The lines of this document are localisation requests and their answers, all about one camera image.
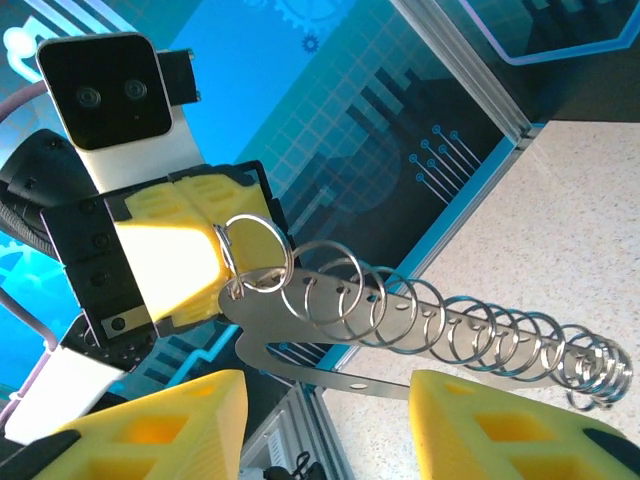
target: yellow foam block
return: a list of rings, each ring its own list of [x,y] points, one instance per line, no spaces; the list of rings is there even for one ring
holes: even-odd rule
[[[162,336],[220,313],[218,294],[231,273],[212,225],[240,213],[269,217],[259,184],[242,186],[224,174],[147,187],[124,204],[131,218],[116,219],[116,232]],[[235,223],[229,236],[240,272],[284,263],[278,242],[256,222]]]
[[[271,217],[259,183],[244,187],[226,175],[212,174],[185,177],[175,185],[209,224],[222,225],[239,213]],[[260,224],[251,221],[235,223],[229,236],[241,272],[284,264],[280,245]]]
[[[597,420],[438,372],[414,372],[409,399],[422,478],[631,480],[583,433]]]
[[[218,313],[214,292],[230,272],[198,209],[170,182],[134,193],[125,205],[132,218],[114,224],[151,319],[171,316],[180,327],[194,321],[186,311]]]
[[[225,370],[81,417],[82,438],[35,480],[236,480],[244,374]]]

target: metal strip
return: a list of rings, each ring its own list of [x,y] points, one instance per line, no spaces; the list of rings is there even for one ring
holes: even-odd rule
[[[437,0],[391,0],[504,135],[518,144],[532,126]]]

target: speckled surface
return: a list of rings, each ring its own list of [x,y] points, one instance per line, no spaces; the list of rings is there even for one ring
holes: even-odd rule
[[[583,324],[636,359],[639,212],[640,125],[552,122],[424,278],[446,296],[472,295]],[[344,370],[406,382],[419,368],[443,370],[371,349]],[[518,393],[567,407],[559,388]],[[325,401],[357,479],[419,478],[405,402],[335,391]],[[611,411],[589,415],[640,443],[639,406],[636,381]]]

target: metal spring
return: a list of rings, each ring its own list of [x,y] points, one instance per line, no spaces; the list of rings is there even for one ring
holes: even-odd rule
[[[455,296],[444,298],[442,294],[429,282],[418,278],[404,278],[394,269],[388,267],[372,267],[359,260],[344,245],[320,240],[306,243],[293,250],[286,236],[270,220],[251,214],[243,214],[232,218],[225,227],[217,231],[224,238],[223,253],[225,261],[233,264],[230,252],[231,244],[227,242],[227,229],[238,220],[257,221],[274,234],[282,247],[285,262],[284,267],[274,269],[277,274],[271,277],[272,282],[268,286],[260,286],[249,283],[243,276],[232,268],[235,282],[231,287],[236,296],[242,296],[243,288],[250,288],[263,293],[280,292],[287,309],[301,321],[310,322],[316,328],[338,343],[357,341],[361,345],[374,348],[385,348],[402,355],[416,355],[429,352],[436,359],[449,364],[463,366],[474,372],[491,373],[499,377],[523,383],[533,383],[550,378],[554,383],[566,389],[567,400],[574,408],[581,411],[590,411],[596,407],[608,409],[614,403],[622,399],[631,385],[633,368],[627,353],[613,340],[594,334],[589,329],[576,325],[561,325],[553,317],[540,312],[524,312],[517,309],[508,309],[492,303],[485,303],[468,296]],[[304,310],[296,309],[287,295],[287,284],[293,276],[295,259],[305,253],[318,249],[331,249],[341,254],[340,258],[324,264],[318,269],[318,273],[327,274],[337,267],[352,267],[355,274],[350,278],[352,283],[358,285],[355,297],[351,297],[351,304],[345,305],[345,298],[350,292],[348,288],[339,289],[338,314],[332,318],[317,318],[311,314],[310,298],[313,294],[314,280],[308,278],[305,289]],[[388,275],[385,282],[382,275]],[[366,279],[371,278],[377,285],[372,290],[366,285]],[[415,286],[426,287],[436,299],[431,305],[435,311],[427,312],[421,308]],[[407,292],[407,300],[410,305],[405,305],[408,311],[407,328],[394,338],[384,338],[381,333],[381,325],[385,320],[387,311],[387,298],[391,289],[404,287]],[[356,332],[349,323],[349,315],[361,302],[371,304],[369,328]],[[470,305],[456,312],[451,310],[454,305]],[[481,314],[482,322],[469,320],[468,315]],[[424,321],[424,342],[416,348],[400,348],[397,345],[414,330],[418,322]],[[346,336],[336,336],[327,331],[330,325],[341,324]],[[457,345],[456,337],[461,329],[470,329],[473,336],[471,342],[471,354],[462,355]],[[366,340],[365,337],[374,336],[376,341]],[[446,358],[438,348],[442,348],[446,342],[452,358]],[[517,366],[507,367],[511,364],[516,353],[521,353],[524,347],[530,350],[524,362]],[[576,352],[588,354],[576,355]],[[493,361],[487,363],[486,356],[492,356]],[[542,372],[534,376],[526,376],[532,367],[542,367]],[[586,405],[579,405],[575,394],[588,397]]]

